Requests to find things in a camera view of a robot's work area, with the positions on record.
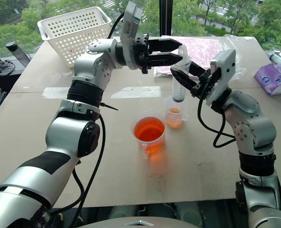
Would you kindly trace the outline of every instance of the measuring cup handle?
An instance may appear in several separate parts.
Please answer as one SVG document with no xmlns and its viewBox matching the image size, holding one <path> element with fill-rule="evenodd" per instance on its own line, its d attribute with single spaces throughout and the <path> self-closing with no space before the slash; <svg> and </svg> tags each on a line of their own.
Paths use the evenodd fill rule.
<svg viewBox="0 0 281 228">
<path fill-rule="evenodd" d="M 142 143 L 140 147 L 140 152 L 144 159 L 148 159 L 148 154 L 146 153 L 147 144 Z"/>
</svg>

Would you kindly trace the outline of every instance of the orange liquid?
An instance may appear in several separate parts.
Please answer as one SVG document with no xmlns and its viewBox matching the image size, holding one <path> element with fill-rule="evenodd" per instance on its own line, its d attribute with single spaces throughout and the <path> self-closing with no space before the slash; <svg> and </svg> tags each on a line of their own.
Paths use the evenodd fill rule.
<svg viewBox="0 0 281 228">
<path fill-rule="evenodd" d="M 165 125 L 156 117 L 143 118 L 139 120 L 134 127 L 135 137 L 144 142 L 151 142 L 158 139 L 164 131 Z M 160 139 L 158 142 L 150 143 L 146 148 L 146 152 L 157 152 L 164 146 L 164 143 L 165 138 Z"/>
<path fill-rule="evenodd" d="M 170 108 L 169 109 L 170 113 L 167 113 L 166 116 L 166 123 L 170 127 L 179 127 L 183 123 L 182 121 L 182 114 L 179 115 L 178 113 L 181 113 L 181 111 L 177 108 Z"/>
</svg>

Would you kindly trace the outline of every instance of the tissue box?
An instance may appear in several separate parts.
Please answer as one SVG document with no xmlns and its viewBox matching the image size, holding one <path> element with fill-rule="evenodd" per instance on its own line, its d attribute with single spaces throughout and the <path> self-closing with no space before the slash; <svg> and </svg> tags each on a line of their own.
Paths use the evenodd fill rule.
<svg viewBox="0 0 281 228">
<path fill-rule="evenodd" d="M 254 77 L 269 96 L 281 94 L 281 64 L 262 66 Z"/>
</svg>

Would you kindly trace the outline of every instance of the plastic beaker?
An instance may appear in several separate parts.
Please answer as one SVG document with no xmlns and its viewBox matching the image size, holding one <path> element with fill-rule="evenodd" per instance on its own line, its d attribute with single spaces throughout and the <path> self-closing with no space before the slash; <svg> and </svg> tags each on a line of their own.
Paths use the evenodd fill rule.
<svg viewBox="0 0 281 228">
<path fill-rule="evenodd" d="M 156 112 L 141 113 L 132 124 L 132 132 L 144 155 L 160 151 L 165 144 L 165 121 Z"/>
<path fill-rule="evenodd" d="M 173 101 L 172 97 L 166 98 L 165 102 L 165 120 L 166 123 L 173 128 L 178 128 L 183 124 L 185 102 L 177 103 Z"/>
</svg>

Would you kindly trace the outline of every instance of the white plastic basket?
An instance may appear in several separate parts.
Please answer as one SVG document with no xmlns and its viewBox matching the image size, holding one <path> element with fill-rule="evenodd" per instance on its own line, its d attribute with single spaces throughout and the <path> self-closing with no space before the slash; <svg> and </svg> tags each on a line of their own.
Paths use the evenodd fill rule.
<svg viewBox="0 0 281 228">
<path fill-rule="evenodd" d="M 41 20 L 41 38 L 47 40 L 69 67 L 94 39 L 107 38 L 111 19 L 99 7 L 90 7 Z"/>
</svg>

